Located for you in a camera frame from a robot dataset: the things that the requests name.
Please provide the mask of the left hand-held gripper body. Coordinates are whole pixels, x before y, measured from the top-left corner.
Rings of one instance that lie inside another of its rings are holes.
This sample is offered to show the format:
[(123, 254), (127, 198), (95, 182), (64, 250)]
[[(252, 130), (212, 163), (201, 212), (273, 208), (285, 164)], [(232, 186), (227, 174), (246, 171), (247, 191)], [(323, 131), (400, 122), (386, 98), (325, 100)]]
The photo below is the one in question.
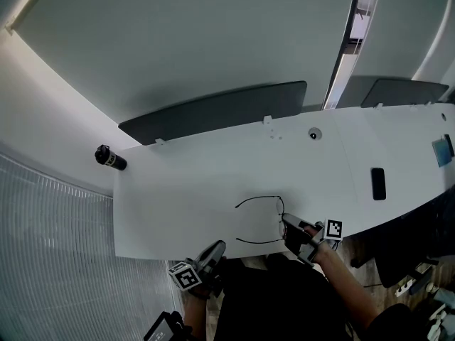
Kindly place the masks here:
[(204, 286), (215, 297), (218, 297), (223, 289), (223, 281), (220, 275), (220, 261), (198, 261), (185, 259), (168, 270), (172, 281), (181, 291), (190, 291), (197, 286)]

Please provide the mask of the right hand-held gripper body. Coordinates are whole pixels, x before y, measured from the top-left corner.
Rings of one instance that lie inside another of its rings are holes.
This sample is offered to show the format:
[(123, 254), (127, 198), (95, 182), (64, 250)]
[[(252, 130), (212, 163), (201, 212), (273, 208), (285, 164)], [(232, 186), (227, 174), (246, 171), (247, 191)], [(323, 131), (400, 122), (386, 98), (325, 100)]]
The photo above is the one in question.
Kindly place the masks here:
[(314, 238), (311, 238), (307, 233), (302, 231), (302, 245), (300, 247), (286, 247), (291, 253), (293, 253), (299, 261), (308, 264), (309, 266), (314, 265), (314, 257), (318, 250), (318, 247), (322, 243), (327, 243), (332, 249), (336, 249), (338, 244), (343, 239), (343, 223), (338, 220), (327, 219), (325, 222), (316, 222), (309, 226), (317, 227), (320, 226), (323, 230)]

